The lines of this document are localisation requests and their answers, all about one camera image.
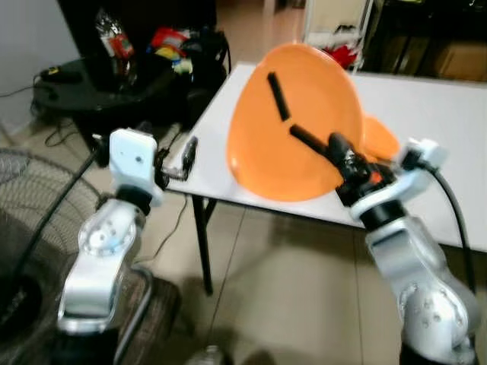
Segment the white table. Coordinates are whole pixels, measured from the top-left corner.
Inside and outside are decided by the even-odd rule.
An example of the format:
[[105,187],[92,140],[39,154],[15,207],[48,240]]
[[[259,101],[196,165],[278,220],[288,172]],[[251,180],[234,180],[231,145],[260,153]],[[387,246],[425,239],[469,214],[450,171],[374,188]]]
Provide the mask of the white table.
[[[239,186],[225,160],[227,135],[240,92],[255,65],[239,64],[189,138],[199,139],[196,162],[185,182],[173,181],[169,189],[193,196],[203,271],[209,270],[203,198],[360,227],[349,217],[335,192],[305,202],[275,202]],[[466,220],[470,245],[487,252],[487,87],[478,84],[410,78],[353,75],[365,112],[376,116],[404,144],[408,138],[430,138],[449,150],[442,172],[451,184]],[[177,166],[182,151],[172,164]],[[459,246],[460,238],[450,206],[438,186],[406,204],[439,242]]]

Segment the white wall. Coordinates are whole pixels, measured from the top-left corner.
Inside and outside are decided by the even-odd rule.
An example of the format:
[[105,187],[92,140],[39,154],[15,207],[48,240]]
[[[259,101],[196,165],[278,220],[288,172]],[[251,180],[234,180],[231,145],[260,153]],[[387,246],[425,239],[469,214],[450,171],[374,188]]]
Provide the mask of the white wall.
[[[0,0],[0,94],[31,85],[37,72],[77,57],[56,0]],[[31,98],[31,90],[0,98],[0,119],[10,133],[30,123]]]
[[308,0],[310,32],[333,32],[340,24],[358,25],[365,0]]

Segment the cardboard box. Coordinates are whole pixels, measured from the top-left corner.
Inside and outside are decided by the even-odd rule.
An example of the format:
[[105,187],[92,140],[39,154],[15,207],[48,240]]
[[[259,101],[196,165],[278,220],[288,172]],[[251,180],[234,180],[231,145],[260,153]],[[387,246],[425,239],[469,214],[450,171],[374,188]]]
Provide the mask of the cardboard box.
[[439,78],[487,81],[487,43],[452,42],[435,63]]

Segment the red cloth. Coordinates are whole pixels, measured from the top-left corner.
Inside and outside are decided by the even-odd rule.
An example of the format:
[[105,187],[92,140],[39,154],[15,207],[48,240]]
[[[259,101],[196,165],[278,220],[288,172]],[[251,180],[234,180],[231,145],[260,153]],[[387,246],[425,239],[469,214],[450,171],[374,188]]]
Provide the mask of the red cloth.
[[348,68],[357,59],[357,53],[347,46],[341,46],[337,49],[324,49],[324,51],[332,56],[343,68]]

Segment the tiled floor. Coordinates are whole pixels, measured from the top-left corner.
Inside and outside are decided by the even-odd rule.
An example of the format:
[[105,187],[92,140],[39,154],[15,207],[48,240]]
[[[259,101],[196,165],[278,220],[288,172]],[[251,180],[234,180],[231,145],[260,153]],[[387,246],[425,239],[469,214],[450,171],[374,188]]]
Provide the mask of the tiled floor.
[[[302,11],[266,17],[261,7],[251,0],[220,2],[220,24],[234,63],[256,62],[274,45],[300,37]],[[87,155],[79,136],[46,148],[49,132],[22,145],[73,169],[79,166]],[[110,187],[106,170],[93,167],[86,177],[99,189]],[[183,205],[184,197],[166,194],[164,206],[148,219],[140,256],[156,250]],[[229,351],[237,365],[397,363],[401,325],[395,301],[363,239],[341,227],[218,204],[208,225],[215,294],[207,297],[189,202],[176,233],[148,263],[157,276],[178,285],[181,313],[196,326],[192,337],[174,332],[161,363],[181,364],[207,341]],[[460,253],[447,249],[447,254],[460,273]],[[485,278],[483,255],[477,255],[476,267]],[[485,308],[483,287],[479,297]],[[485,330],[477,343],[484,363]]]

